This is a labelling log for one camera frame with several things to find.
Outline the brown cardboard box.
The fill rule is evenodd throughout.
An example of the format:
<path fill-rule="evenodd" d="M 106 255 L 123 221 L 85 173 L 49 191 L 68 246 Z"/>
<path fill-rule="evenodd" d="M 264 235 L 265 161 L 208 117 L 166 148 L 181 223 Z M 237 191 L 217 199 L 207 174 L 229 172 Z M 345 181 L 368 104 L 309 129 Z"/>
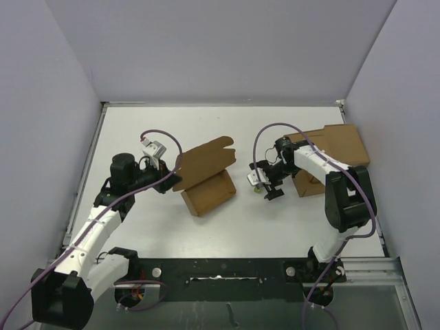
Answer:
<path fill-rule="evenodd" d="M 191 215 L 202 217 L 236 195 L 237 189 L 227 171 L 236 162 L 234 140 L 221 136 L 182 155 L 173 187 L 180 192 Z"/>

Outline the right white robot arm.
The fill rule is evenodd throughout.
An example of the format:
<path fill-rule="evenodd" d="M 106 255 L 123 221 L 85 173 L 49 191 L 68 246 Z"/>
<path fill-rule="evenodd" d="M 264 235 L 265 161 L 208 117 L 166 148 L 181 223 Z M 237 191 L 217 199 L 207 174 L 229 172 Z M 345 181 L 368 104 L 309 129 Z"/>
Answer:
<path fill-rule="evenodd" d="M 350 166 L 333 159 L 306 140 L 288 137 L 275 141 L 278 161 L 250 163 L 247 180 L 255 189 L 264 188 L 269 201 L 284 195 L 278 187 L 286 177 L 305 171 L 324 186 L 324 236 L 309 250 L 305 271 L 314 281 L 328 276 L 331 267 L 351 239 L 369 238 L 376 231 L 377 206 L 365 166 Z"/>

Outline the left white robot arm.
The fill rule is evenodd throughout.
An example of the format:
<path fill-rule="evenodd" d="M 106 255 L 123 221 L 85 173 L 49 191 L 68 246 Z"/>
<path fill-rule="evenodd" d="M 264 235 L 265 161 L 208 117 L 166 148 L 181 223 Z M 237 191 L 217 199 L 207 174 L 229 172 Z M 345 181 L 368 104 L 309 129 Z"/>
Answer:
<path fill-rule="evenodd" d="M 89 217 L 65 252 L 47 269 L 32 277 L 32 318 L 66 329 L 83 329 L 97 299 L 117 280 L 133 282 L 140 273 L 137 253 L 110 252 L 94 265 L 112 233 L 135 203 L 135 194 L 154 188 L 166 193 L 182 181 L 166 163 L 151 156 L 142 168 L 130 153 L 112 158 L 110 176 L 95 198 Z"/>

